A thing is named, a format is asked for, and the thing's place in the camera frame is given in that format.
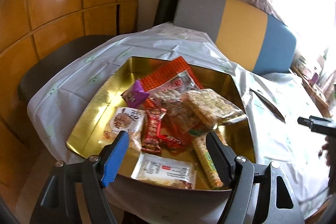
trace gray panel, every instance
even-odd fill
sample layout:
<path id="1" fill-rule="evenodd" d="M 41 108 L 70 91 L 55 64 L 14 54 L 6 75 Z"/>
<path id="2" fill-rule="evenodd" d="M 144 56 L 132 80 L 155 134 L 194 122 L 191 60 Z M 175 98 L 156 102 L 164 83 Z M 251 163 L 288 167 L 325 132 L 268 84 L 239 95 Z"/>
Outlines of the gray panel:
<path id="1" fill-rule="evenodd" d="M 215 43 L 226 0 L 178 0 L 174 25 L 206 32 Z"/>

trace gold metal tin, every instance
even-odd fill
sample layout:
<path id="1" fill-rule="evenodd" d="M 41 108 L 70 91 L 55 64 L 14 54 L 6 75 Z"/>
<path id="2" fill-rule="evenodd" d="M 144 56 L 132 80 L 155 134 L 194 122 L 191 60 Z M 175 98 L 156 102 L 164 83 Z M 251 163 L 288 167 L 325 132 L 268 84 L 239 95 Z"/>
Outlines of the gold metal tin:
<path id="1" fill-rule="evenodd" d="M 136 79 L 149 75 L 167 62 L 166 60 L 153 58 L 130 57 L 107 79 L 85 108 L 66 141 L 67 148 L 83 158 L 98 155 L 102 150 L 102 146 L 98 144 L 98 140 L 103 134 L 105 125 L 112 118 L 118 107 L 126 106 L 121 94 Z M 238 90 L 230 75 L 194 65 L 191 65 L 191 68 L 205 88 L 212 88 L 239 108 L 244 109 Z M 243 155 L 250 161 L 255 162 L 248 120 L 233 125 L 220 126 L 217 130 L 220 130 L 224 134 L 228 145 L 237 155 Z M 118 174 L 130 177 L 138 157 L 138 152 L 128 149 Z M 162 157 L 197 163 L 196 189 L 210 189 L 194 151 L 171 155 L 163 149 Z"/>

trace white snack package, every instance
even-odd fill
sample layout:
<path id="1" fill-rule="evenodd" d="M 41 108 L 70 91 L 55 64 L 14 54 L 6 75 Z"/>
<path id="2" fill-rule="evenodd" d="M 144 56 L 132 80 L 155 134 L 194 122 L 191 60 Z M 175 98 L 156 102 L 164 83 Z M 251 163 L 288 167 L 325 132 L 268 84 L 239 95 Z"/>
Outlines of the white snack package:
<path id="1" fill-rule="evenodd" d="M 145 111 L 130 107 L 119 107 L 113 118 L 107 123 L 98 143 L 105 146 L 113 143 L 121 130 L 129 135 L 129 147 L 141 150 L 141 132 L 144 125 Z"/>
<path id="2" fill-rule="evenodd" d="M 195 189 L 195 165 L 141 153 L 131 175 L 132 179 L 181 189 Z"/>

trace black chair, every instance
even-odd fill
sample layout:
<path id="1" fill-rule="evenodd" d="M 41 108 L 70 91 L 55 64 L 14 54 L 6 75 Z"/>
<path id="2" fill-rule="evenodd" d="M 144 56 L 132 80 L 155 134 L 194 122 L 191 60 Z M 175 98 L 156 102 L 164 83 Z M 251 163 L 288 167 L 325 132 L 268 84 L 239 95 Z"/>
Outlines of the black chair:
<path id="1" fill-rule="evenodd" d="M 79 37 L 50 53 L 22 77 L 17 88 L 19 99 L 28 103 L 51 78 L 67 65 L 111 39 L 112 35 Z"/>

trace tablecloth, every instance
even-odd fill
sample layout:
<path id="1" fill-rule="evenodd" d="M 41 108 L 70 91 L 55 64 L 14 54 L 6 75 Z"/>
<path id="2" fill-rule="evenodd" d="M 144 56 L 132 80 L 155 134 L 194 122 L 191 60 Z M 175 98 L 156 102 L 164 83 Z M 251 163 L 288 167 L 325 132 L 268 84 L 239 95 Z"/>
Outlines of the tablecloth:
<path id="1" fill-rule="evenodd" d="M 57 160 L 82 161 L 65 147 L 81 113 L 101 85 L 131 56 L 172 60 L 178 56 L 192 65 L 228 73 L 243 99 L 249 117 L 256 161 L 279 161 L 305 217 L 327 197 L 329 168 L 318 158 L 324 136 L 297 125 L 298 116 L 320 115 L 294 75 L 257 76 L 229 61 L 206 33 L 169 23 L 114 37 L 77 59 L 39 90 L 28 104 L 28 115 L 45 146 Z M 267 93 L 288 113 L 280 121 L 253 90 Z M 253 199 L 255 202 L 256 187 Z M 169 193 L 125 177 L 107 188 L 108 200 L 149 223 L 216 223 L 228 193 Z M 253 202 L 246 223 L 253 215 Z"/>

